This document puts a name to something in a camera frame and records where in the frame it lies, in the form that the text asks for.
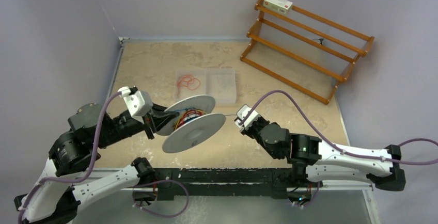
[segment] purple wall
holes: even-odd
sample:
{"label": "purple wall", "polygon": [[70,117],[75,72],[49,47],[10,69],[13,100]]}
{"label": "purple wall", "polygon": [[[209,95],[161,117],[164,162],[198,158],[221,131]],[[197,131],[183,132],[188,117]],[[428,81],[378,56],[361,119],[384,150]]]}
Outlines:
{"label": "purple wall", "polygon": [[[372,51],[337,92],[352,146],[381,148],[413,137],[438,139],[437,21],[436,0],[346,1],[337,22],[376,37]],[[351,39],[334,29],[329,33]],[[432,145],[407,145],[402,152],[410,161],[438,157]],[[383,223],[437,223],[438,166],[402,168],[405,191],[376,191]]]}
{"label": "purple wall", "polygon": [[[257,0],[101,0],[118,36],[146,39],[244,39]],[[329,19],[345,0],[290,0]],[[294,16],[303,19],[300,14]],[[322,30],[328,26],[313,22]]]}
{"label": "purple wall", "polygon": [[97,0],[0,0],[0,222],[83,104],[102,101],[118,38]]}

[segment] small box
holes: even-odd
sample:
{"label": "small box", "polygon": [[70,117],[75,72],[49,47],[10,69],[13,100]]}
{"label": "small box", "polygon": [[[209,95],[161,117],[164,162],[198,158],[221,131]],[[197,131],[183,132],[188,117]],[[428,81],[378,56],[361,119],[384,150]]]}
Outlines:
{"label": "small box", "polygon": [[233,68],[177,70],[175,101],[199,94],[214,97],[216,104],[236,103],[236,72]]}
{"label": "small box", "polygon": [[280,14],[287,15],[292,7],[292,2],[288,0],[264,0],[263,6]]}

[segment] floor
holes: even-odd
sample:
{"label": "floor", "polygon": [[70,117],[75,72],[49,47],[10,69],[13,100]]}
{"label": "floor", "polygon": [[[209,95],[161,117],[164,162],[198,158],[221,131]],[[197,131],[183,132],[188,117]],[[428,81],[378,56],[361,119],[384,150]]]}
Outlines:
{"label": "floor", "polygon": [[[346,145],[347,138],[341,116],[333,99],[329,105],[302,94],[280,81],[240,62],[240,54],[245,50],[245,42],[130,42],[124,50],[113,92],[122,86],[137,86],[148,91],[152,100],[160,105],[174,104],[175,72],[182,68],[234,68],[236,71],[237,102],[219,105],[214,113],[235,114],[243,105],[252,106],[262,95],[274,89],[290,93],[302,107],[315,126],[331,141]],[[302,44],[292,51],[301,51],[306,58],[321,60],[318,49]],[[329,78],[315,70],[294,61],[278,52],[258,44],[248,58],[278,72],[318,94],[330,90]],[[126,110],[124,102],[116,99],[109,107],[111,117]],[[277,122],[294,133],[316,135],[307,125],[290,101],[281,94],[268,97],[257,108],[266,119]],[[148,158],[154,167],[231,167],[263,168],[289,167],[284,160],[273,160],[249,137],[239,133],[229,116],[213,137],[202,144],[176,154],[166,154],[161,146],[166,137],[156,135],[148,140],[141,133],[100,150],[102,158],[97,167],[124,167],[136,157]]]}
{"label": "floor", "polygon": [[[155,202],[148,209],[173,214],[184,203],[185,197],[181,196]],[[322,190],[315,202],[303,210],[291,207],[288,200],[270,197],[191,196],[189,207],[180,216],[160,218],[133,208],[130,190],[121,190],[80,212],[74,224],[371,224],[366,209],[361,190]]]}

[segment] wooden rack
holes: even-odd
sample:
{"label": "wooden rack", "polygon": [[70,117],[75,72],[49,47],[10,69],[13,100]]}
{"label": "wooden rack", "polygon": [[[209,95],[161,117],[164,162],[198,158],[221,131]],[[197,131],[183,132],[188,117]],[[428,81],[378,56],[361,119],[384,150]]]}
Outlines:
{"label": "wooden rack", "polygon": [[[281,15],[279,13],[271,11],[271,10],[269,10],[266,7],[263,6],[263,0],[258,0],[257,1],[256,6],[255,6],[255,10],[260,11],[260,13],[259,13],[259,16],[258,16],[256,22],[254,23],[254,25],[252,25],[252,27],[249,29],[249,31],[246,34],[247,37],[251,38],[251,42],[249,43],[248,47],[245,49],[245,51],[240,56],[240,60],[245,62],[245,63],[247,63],[247,64],[249,64],[249,65],[251,65],[251,66],[253,66],[253,67],[255,67],[256,69],[258,69],[258,70],[260,70],[260,71],[262,71],[262,72],[264,72],[264,73],[266,73],[266,74],[268,74],[268,75],[278,79],[279,81],[281,81],[281,82],[283,82],[283,83],[285,83],[285,84],[287,84],[287,85],[289,85],[289,86],[291,86],[291,87],[293,87],[293,88],[295,88],[295,89],[297,89],[297,90],[299,90],[299,91],[301,91],[301,92],[311,96],[312,98],[314,98],[314,99],[316,99],[316,100],[318,100],[318,101],[320,101],[320,102],[322,102],[324,104],[329,104],[330,100],[332,99],[332,97],[335,94],[335,92],[336,92],[337,88],[339,87],[339,85],[341,83],[344,83],[345,81],[347,81],[347,79],[350,77],[351,71],[353,70],[357,60],[360,57],[364,57],[364,56],[367,55],[367,53],[371,49],[372,43],[374,41],[374,37],[368,37],[368,36],[366,36],[366,35],[364,35],[362,33],[359,33],[357,31],[352,30],[350,28],[347,28],[347,27],[345,27],[343,25],[340,25],[338,23],[335,23],[333,21],[325,19],[325,18],[323,18],[321,16],[318,16],[318,15],[316,15],[314,13],[311,13],[309,11],[301,9],[300,7],[297,7],[295,5],[292,6],[292,10],[294,10],[296,12],[299,12],[299,13],[301,13],[303,15],[306,15],[306,16],[312,18],[312,19],[318,20],[318,21],[320,21],[322,23],[325,23],[325,24],[327,24],[327,25],[329,25],[331,27],[334,27],[336,29],[340,29],[340,30],[342,30],[342,31],[344,31],[346,33],[349,33],[349,34],[353,35],[353,36],[356,36],[356,37],[366,41],[365,46],[362,49],[359,49],[359,48],[357,48],[357,47],[355,47],[353,45],[350,45],[350,44],[348,44],[346,42],[343,42],[343,41],[341,41],[339,39],[336,39],[336,38],[334,38],[334,37],[332,37],[332,36],[330,36],[328,34],[325,34],[325,33],[321,32],[321,31],[316,30],[316,29],[314,29],[312,27],[309,27],[309,26],[304,25],[304,24],[302,24],[300,22],[297,22],[297,21],[295,21],[295,20],[293,20],[291,18],[288,18],[288,17],[286,17],[284,15]],[[275,23],[273,23],[271,21],[266,20],[264,18],[264,14],[265,13],[270,14],[270,15],[272,15],[274,17],[277,17],[277,18],[279,18],[281,20],[284,20],[284,21],[286,21],[286,22],[288,22],[290,24],[293,24],[295,26],[298,26],[299,28],[302,28],[302,29],[304,29],[306,31],[309,31],[309,32],[311,32],[311,33],[313,33],[313,34],[315,34],[315,35],[317,35],[319,37],[322,37],[324,39],[327,39],[329,41],[337,43],[337,44],[339,44],[339,45],[341,45],[341,46],[343,46],[343,47],[345,47],[345,48],[347,48],[349,50],[354,51],[357,54],[356,54],[356,56],[354,58],[351,58],[351,57],[346,56],[346,55],[344,55],[344,54],[342,54],[342,53],[340,53],[338,51],[335,51],[335,50],[333,50],[333,49],[331,49],[329,47],[323,46],[320,43],[317,43],[317,42],[315,42],[315,41],[313,41],[311,39],[308,39],[308,38],[306,38],[304,36],[301,36],[301,35],[293,32],[291,30],[288,30],[288,29],[286,29],[286,28],[284,28],[284,27],[282,27],[280,25],[277,25],[277,24],[275,24]],[[289,51],[289,50],[287,50],[287,49],[285,49],[283,47],[280,47],[280,46],[278,46],[278,45],[276,45],[276,44],[274,44],[272,42],[269,42],[268,40],[265,40],[265,39],[259,37],[262,24],[265,24],[265,25],[270,26],[272,28],[278,29],[279,31],[282,31],[282,32],[284,32],[284,33],[286,33],[286,34],[288,34],[290,36],[293,36],[293,37],[295,37],[295,38],[297,38],[297,39],[299,39],[299,40],[301,40],[301,41],[303,41],[303,42],[305,42],[307,44],[313,45],[313,46],[315,46],[315,47],[317,47],[317,48],[319,48],[319,49],[321,49],[321,50],[323,50],[323,51],[325,51],[327,53],[330,53],[330,54],[332,54],[332,55],[334,55],[334,56],[336,56],[336,57],[338,57],[340,59],[343,59],[343,60],[347,61],[349,64],[347,65],[347,67],[344,69],[344,71],[341,74],[337,74],[335,72],[332,72],[332,71],[324,68],[323,66],[320,66],[320,65],[318,65],[318,64],[316,64],[316,63],[314,63],[314,62],[312,62],[310,60],[307,60],[307,59],[305,59],[305,58],[303,58],[303,57],[301,57],[301,56],[299,56],[297,54],[294,54],[293,52],[291,52],[291,51]],[[257,63],[255,63],[255,62],[253,62],[251,60],[249,60],[247,58],[247,55],[251,51],[251,49],[257,44],[257,42],[260,42],[261,44],[264,44],[264,45],[266,45],[266,46],[268,46],[268,47],[270,47],[270,48],[272,48],[274,50],[277,50],[277,51],[279,51],[279,52],[281,52],[281,53],[283,53],[283,54],[285,54],[285,55],[287,55],[289,57],[292,57],[293,59],[295,59],[295,60],[297,60],[297,61],[299,61],[299,62],[301,62],[301,63],[303,63],[305,65],[308,65],[309,67],[312,67],[312,68],[314,68],[314,69],[316,69],[316,70],[318,70],[318,71],[320,71],[320,72],[322,72],[322,73],[324,73],[324,74],[334,78],[336,80],[336,82],[335,82],[335,84],[333,86],[333,89],[332,89],[330,95],[327,98],[324,98],[324,97],[322,97],[322,96],[320,96],[320,95],[310,91],[309,89],[306,89],[306,88],[298,85],[297,83],[294,83],[294,82],[288,80],[287,78],[285,78],[285,77],[283,77],[283,76],[281,76],[281,75],[279,75],[279,74],[277,74],[277,73],[275,73],[275,72],[273,72],[273,71],[271,71],[271,70],[269,70],[269,69],[267,69],[267,68],[265,68],[265,67],[263,67],[263,66],[261,66],[261,65],[259,65]]]}

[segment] plastic bin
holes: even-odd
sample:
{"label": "plastic bin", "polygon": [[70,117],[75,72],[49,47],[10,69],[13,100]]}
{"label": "plastic bin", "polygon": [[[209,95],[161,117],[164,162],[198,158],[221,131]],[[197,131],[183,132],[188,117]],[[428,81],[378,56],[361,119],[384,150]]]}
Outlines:
{"label": "plastic bin", "polygon": [[[187,87],[178,86],[181,80],[191,81],[191,84]],[[233,68],[177,70],[175,101],[199,94],[214,97],[217,104],[236,103],[236,72]]]}

